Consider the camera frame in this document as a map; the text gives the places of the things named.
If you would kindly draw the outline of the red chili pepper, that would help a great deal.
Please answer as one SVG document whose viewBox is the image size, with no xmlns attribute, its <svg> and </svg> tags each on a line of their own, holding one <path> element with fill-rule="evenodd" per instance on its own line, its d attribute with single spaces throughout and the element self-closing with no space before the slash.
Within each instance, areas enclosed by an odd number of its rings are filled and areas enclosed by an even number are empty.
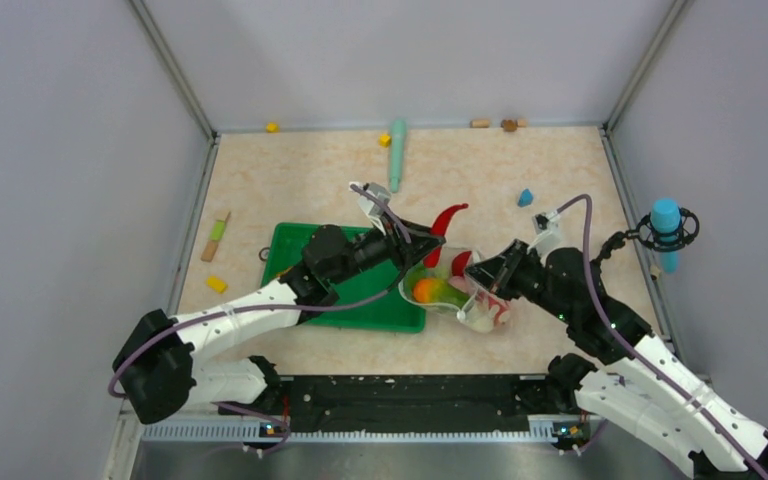
<svg viewBox="0 0 768 480">
<path fill-rule="evenodd" d="M 460 204 L 451 205 L 450 207 L 444 209 L 436 217 L 431 227 L 431 233 L 435 236 L 445 237 L 454 216 L 459 211 L 466 210 L 468 208 L 469 208 L 468 203 L 460 203 Z M 442 253 L 442 246 L 436 247 L 431 253 L 429 253 L 423 259 L 423 266 L 426 268 L 436 267 L 439 263 L 441 253 Z"/>
</svg>

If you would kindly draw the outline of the red tomato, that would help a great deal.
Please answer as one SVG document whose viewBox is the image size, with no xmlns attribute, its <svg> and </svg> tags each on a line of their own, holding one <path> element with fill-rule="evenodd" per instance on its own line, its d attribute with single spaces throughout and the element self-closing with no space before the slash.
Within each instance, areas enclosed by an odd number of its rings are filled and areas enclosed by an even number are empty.
<svg viewBox="0 0 768 480">
<path fill-rule="evenodd" d="M 465 250 L 458 253 L 451 261 L 451 274 L 453 276 L 463 277 L 466 267 L 470 265 L 471 259 L 472 251 Z"/>
</svg>

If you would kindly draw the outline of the clear dotted zip bag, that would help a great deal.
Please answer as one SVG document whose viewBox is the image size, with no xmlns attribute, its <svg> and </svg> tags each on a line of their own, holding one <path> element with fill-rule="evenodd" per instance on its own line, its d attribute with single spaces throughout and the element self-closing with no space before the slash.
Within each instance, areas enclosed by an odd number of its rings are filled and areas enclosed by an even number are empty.
<svg viewBox="0 0 768 480">
<path fill-rule="evenodd" d="M 433 267 L 423 262 L 412 267 L 398 284 L 408 303 L 427 312 L 446 316 L 478 333 L 490 333 L 513 318 L 508 301 L 484 290 L 465 275 L 467 266 L 481 261 L 476 250 L 443 247 Z"/>
</svg>

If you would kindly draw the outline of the orange green mango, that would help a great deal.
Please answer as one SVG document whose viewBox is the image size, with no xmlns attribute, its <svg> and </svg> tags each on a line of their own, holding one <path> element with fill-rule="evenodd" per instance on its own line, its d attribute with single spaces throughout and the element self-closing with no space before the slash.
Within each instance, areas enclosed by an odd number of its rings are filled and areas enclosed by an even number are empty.
<svg viewBox="0 0 768 480">
<path fill-rule="evenodd" d="M 427 277 L 418 280 L 412 287 L 413 299 L 421 304 L 449 304 L 463 307 L 470 295 L 453 287 L 441 278 Z"/>
</svg>

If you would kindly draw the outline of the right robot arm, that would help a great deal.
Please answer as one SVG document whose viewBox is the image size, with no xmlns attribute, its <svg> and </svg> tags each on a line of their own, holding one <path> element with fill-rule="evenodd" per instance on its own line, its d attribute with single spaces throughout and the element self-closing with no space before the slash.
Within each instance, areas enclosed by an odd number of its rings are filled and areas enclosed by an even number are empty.
<svg viewBox="0 0 768 480">
<path fill-rule="evenodd" d="M 690 479 L 768 479 L 768 427 L 724 401 L 642 317 L 608 295 L 599 263 L 581 250 L 558 248 L 541 258 L 516 240 L 465 274 L 565 324 L 579 351 L 550 363 L 546 397 L 554 409 L 604 418 Z"/>
</svg>

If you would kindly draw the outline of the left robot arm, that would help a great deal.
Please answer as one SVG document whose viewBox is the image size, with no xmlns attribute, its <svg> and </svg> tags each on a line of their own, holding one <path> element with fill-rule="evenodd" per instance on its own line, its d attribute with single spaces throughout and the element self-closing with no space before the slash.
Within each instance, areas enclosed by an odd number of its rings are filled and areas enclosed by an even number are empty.
<svg viewBox="0 0 768 480">
<path fill-rule="evenodd" d="M 337 285 L 382 263 L 405 272 L 442 247 L 445 238 L 412 222 L 387 222 L 354 237 L 322 225 L 300 250 L 300 259 L 259 289 L 196 313 L 143 315 L 114 358 L 112 384 L 120 386 L 143 425 L 161 422 L 182 408 L 213 402 L 247 404 L 268 413 L 281 393 L 272 366 L 251 357 L 237 366 L 216 356 L 264 333 L 301 325 L 343 310 Z"/>
</svg>

